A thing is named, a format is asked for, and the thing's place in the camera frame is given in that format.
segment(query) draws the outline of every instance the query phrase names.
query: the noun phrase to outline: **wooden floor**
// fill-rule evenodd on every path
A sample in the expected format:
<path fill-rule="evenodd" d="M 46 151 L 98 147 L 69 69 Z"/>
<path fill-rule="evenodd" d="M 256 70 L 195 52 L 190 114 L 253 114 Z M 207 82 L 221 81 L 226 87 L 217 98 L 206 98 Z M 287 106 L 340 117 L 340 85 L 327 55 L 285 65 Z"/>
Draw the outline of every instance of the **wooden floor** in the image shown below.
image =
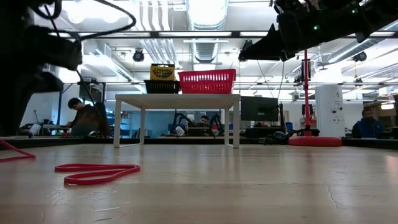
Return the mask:
<path fill-rule="evenodd" d="M 0 223 L 397 223 L 398 151 L 290 146 L 76 145 L 0 164 Z M 0 157 L 10 156 L 0 151 Z M 139 164 L 112 184 L 66 187 L 75 162 Z"/>

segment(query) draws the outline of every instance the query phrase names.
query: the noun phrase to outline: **dark jacket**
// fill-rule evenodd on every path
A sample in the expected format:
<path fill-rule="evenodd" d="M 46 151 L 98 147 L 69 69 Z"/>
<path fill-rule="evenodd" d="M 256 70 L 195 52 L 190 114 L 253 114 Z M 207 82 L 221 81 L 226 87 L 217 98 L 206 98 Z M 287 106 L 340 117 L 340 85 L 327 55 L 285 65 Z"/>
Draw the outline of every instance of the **dark jacket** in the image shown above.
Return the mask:
<path fill-rule="evenodd" d="M 109 121 L 106 113 L 98 105 L 97 108 L 101 113 L 101 118 L 98 116 L 97 111 L 91 105 L 86 105 L 83 109 L 77 111 L 75 119 L 72 121 L 71 127 L 74 126 L 90 126 L 95 131 L 101 131 L 105 136 L 110 135 Z"/>
<path fill-rule="evenodd" d="M 378 120 L 366 121 L 362 118 L 353 127 L 354 138 L 376 138 L 381 132 L 383 127 Z"/>

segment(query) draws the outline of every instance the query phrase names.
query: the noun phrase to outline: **red pole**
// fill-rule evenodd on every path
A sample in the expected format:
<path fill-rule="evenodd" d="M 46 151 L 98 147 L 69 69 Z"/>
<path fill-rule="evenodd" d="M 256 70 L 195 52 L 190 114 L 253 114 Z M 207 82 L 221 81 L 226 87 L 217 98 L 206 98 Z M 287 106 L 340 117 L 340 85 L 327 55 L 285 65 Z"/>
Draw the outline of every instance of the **red pole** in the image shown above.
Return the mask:
<path fill-rule="evenodd" d="M 312 136 L 310 121 L 310 102 L 308 100 L 308 52 L 304 50 L 304 95 L 305 95 L 305 130 L 304 136 Z"/>

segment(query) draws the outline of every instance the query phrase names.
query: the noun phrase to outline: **white table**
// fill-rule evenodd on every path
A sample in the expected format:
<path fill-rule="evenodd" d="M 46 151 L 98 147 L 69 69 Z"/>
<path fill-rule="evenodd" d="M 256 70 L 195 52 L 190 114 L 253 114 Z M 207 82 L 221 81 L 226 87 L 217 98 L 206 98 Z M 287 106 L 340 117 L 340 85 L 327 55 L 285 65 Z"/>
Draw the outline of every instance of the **white table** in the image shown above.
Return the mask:
<path fill-rule="evenodd" d="M 133 94 L 116 95 L 115 114 L 121 114 L 122 102 L 141 109 L 141 130 L 145 130 L 146 109 L 224 109 L 224 143 L 229 145 L 229 109 L 233 107 L 233 147 L 239 148 L 239 94 Z M 121 117 L 115 116 L 113 146 L 120 147 Z M 144 143 L 145 134 L 140 134 L 139 144 Z"/>

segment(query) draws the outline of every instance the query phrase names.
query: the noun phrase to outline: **table leg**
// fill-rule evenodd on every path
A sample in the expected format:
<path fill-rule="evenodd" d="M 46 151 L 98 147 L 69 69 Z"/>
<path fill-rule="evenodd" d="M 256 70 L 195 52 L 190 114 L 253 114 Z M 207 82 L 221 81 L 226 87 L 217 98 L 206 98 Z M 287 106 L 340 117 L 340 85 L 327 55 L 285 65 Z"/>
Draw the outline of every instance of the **table leg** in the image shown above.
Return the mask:
<path fill-rule="evenodd" d="M 224 108 L 224 144 L 229 146 L 229 108 Z"/>
<path fill-rule="evenodd" d="M 139 132 L 139 144 L 144 144 L 145 140 L 145 107 L 141 108 L 141 127 Z"/>
<path fill-rule="evenodd" d="M 240 105 L 239 100 L 234 102 L 234 149 L 239 149 L 240 141 Z"/>
<path fill-rule="evenodd" d="M 113 147 L 120 147 L 121 112 L 122 112 L 122 101 L 116 100 L 116 108 L 114 112 Z"/>

